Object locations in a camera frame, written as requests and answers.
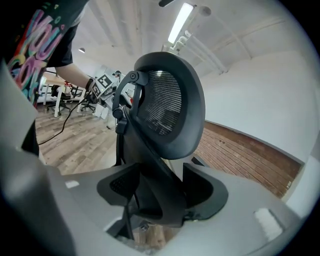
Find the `black swivel chair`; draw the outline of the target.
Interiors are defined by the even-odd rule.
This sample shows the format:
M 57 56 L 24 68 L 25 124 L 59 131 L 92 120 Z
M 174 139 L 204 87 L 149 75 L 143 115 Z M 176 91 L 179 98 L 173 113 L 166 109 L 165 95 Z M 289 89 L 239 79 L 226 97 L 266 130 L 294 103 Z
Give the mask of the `black swivel chair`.
M 49 111 L 49 109 L 57 109 L 57 115 L 61 116 L 61 110 L 67 109 L 71 111 L 71 109 L 67 106 L 66 102 L 71 101 L 73 99 L 73 96 L 69 94 L 65 94 L 66 87 L 60 86 L 60 85 L 53 85 L 51 88 L 51 96 L 56 97 L 57 100 L 59 100 L 58 106 L 56 107 L 56 103 L 51 103 L 46 107 L 46 110 Z
M 80 111 L 83 112 L 85 109 L 90 109 L 93 113 L 96 110 L 97 100 L 85 99 L 81 103 Z

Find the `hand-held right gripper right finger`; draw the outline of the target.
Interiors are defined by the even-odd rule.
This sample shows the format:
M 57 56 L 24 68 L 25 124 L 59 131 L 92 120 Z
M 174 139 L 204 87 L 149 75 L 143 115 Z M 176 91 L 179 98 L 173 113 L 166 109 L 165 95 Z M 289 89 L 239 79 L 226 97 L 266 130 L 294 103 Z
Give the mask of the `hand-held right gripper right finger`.
M 304 222 L 257 182 L 192 163 L 185 167 L 212 178 L 228 197 L 211 218 L 186 221 L 155 256 L 275 256 Z

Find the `person in black printed shirt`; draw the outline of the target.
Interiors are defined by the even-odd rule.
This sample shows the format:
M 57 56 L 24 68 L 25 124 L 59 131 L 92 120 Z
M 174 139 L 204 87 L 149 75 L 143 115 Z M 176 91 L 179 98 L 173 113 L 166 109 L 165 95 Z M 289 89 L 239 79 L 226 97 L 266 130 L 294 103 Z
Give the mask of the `person in black printed shirt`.
M 7 68 L 32 105 L 46 68 L 73 63 L 72 41 L 89 0 L 0 0 L 5 31 L 0 46 Z

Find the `white ceiling pipes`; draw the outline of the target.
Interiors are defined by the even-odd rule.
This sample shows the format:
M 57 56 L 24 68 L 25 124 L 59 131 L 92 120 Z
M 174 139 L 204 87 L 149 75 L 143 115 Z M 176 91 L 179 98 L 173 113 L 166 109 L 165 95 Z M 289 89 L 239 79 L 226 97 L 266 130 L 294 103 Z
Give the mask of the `white ceiling pipes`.
M 164 43 L 161 51 L 175 54 L 186 60 L 193 66 L 199 77 L 209 73 L 221 75 L 229 71 L 222 61 L 188 30 L 175 43 Z

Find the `black office chair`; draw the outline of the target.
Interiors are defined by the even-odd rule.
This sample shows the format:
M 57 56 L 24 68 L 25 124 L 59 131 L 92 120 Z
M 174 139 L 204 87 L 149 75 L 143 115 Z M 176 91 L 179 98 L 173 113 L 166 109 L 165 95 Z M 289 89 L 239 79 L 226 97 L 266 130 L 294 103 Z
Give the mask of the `black office chair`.
M 170 228 L 188 208 L 182 181 L 166 164 L 192 154 L 204 129 L 205 97 L 194 68 L 170 52 L 141 56 L 121 81 L 113 102 L 117 166 L 135 172 L 125 207 L 129 215 Z

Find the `white desks and chairs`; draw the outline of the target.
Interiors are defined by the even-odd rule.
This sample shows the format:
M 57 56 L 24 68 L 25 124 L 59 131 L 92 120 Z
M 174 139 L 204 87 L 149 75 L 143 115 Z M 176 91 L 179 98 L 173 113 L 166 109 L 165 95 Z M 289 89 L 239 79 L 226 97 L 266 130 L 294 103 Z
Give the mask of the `white desks and chairs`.
M 52 91 L 52 86 L 53 85 L 59 85 L 59 86 L 65 86 L 65 94 L 71 94 L 72 95 L 72 100 L 68 100 L 68 102 L 81 102 L 86 94 L 86 91 L 78 86 L 75 86 L 68 81 L 62 79 L 60 76 L 58 76 L 55 72 L 53 71 L 45 71 L 44 75 L 44 82 L 42 82 L 42 85 L 40 85 L 39 89 L 39 97 L 37 100 L 38 104 L 43 104 L 45 107 L 47 107 L 51 103 L 56 103 L 56 109 L 50 108 L 49 110 L 54 111 L 54 117 L 57 118 L 58 116 L 58 104 L 59 104 L 59 99 L 56 97 L 51 96 L 51 91 Z

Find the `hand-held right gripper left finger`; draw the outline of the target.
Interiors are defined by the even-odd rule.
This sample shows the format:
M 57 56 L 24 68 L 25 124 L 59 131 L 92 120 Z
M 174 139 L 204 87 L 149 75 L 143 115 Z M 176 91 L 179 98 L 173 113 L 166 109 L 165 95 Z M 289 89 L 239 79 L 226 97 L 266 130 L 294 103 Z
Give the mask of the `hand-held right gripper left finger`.
M 0 61 L 0 256 L 140 256 L 107 233 L 123 215 L 96 190 L 106 171 L 67 178 L 21 146 L 37 111 Z

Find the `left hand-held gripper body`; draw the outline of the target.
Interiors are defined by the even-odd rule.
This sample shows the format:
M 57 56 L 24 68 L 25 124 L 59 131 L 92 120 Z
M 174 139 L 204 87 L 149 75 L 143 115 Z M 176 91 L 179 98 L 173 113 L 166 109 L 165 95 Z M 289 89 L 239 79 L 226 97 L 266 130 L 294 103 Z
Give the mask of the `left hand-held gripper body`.
M 106 100 L 116 92 L 119 86 L 119 74 L 112 74 L 114 80 L 110 80 L 106 74 L 94 79 L 94 84 L 90 90 L 101 106 L 106 106 Z

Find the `long tube light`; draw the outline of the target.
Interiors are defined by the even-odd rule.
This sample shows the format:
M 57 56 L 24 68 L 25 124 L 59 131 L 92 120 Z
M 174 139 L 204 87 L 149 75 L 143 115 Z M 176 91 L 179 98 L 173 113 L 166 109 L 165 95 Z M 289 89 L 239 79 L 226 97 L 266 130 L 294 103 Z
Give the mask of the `long tube light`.
M 185 22 L 187 21 L 189 15 L 193 11 L 194 6 L 189 3 L 184 3 L 180 8 L 180 11 L 174 21 L 170 34 L 168 36 L 168 42 L 174 44 L 181 29 L 183 28 Z

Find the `person's left forearm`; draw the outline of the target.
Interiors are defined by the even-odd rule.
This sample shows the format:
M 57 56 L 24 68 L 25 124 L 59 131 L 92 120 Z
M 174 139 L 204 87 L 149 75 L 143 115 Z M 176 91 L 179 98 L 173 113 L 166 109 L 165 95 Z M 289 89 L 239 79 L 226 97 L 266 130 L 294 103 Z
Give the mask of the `person's left forearm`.
M 84 89 L 86 88 L 87 82 L 90 79 L 90 77 L 82 72 L 74 63 L 61 67 L 55 67 L 55 71 L 56 74 L 63 80 Z

